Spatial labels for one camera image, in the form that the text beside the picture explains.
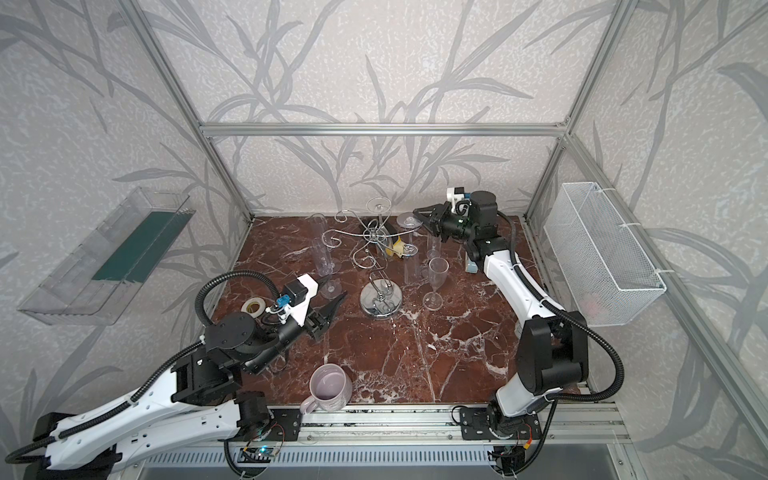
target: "blue connector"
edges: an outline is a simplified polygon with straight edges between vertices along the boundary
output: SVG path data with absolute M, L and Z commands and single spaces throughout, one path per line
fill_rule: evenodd
M 275 302 L 275 304 L 276 304 L 276 305 L 277 305 L 279 308 L 283 308 L 285 305 L 288 305 L 288 303 L 290 303 L 290 297 L 289 297 L 289 296 L 287 296 L 287 295 L 283 295 L 283 296 L 281 296 L 281 297 L 280 297 L 279 299 L 277 299 L 277 301 Z

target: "green sheet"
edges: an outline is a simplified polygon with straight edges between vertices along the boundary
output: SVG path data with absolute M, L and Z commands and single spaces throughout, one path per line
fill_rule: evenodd
M 92 279 L 146 282 L 193 213 L 150 212 Z

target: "mug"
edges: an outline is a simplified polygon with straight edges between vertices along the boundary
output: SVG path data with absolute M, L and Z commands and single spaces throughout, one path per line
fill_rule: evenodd
M 326 412 L 335 412 L 344 408 L 351 398 L 352 380 L 340 366 L 327 363 L 312 374 L 310 396 L 301 402 L 299 411 L 305 415 L 320 407 Z

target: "leaf pattern wallpaper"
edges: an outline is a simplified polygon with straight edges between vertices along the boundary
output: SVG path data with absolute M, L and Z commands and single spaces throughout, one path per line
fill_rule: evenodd
M 37 418 L 142 382 L 197 336 L 192 299 L 247 232 L 176 104 L 112 2 L 0 5 L 0 455 Z M 197 212 L 112 326 L 46 326 L 19 303 L 137 186 Z M 0 478 L 23 470 L 0 463 Z
M 141 4 L 208 122 L 561 122 L 614 9 L 612 0 Z M 252 210 L 282 215 L 362 209 L 377 195 L 406 211 L 462 185 L 522 212 L 554 145 L 546 137 L 214 142 Z
M 764 0 L 639 5 L 576 133 L 768 393 L 766 45 Z M 581 180 L 573 170 L 563 160 L 532 217 L 561 296 L 539 229 L 557 185 Z M 627 366 L 617 402 L 651 478 L 768 478 L 764 453 L 663 300 L 601 333 Z M 592 380 L 612 375 L 595 353 Z

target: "round metal base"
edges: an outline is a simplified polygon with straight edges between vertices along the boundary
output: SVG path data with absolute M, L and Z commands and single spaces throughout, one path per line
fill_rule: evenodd
M 362 311 L 375 319 L 385 319 L 394 313 L 397 313 L 402 306 L 402 290 L 397 283 L 387 281 L 383 278 L 373 280 L 376 287 L 367 283 L 360 292 L 360 307 Z M 383 300 L 380 299 L 379 291 L 384 293 Z

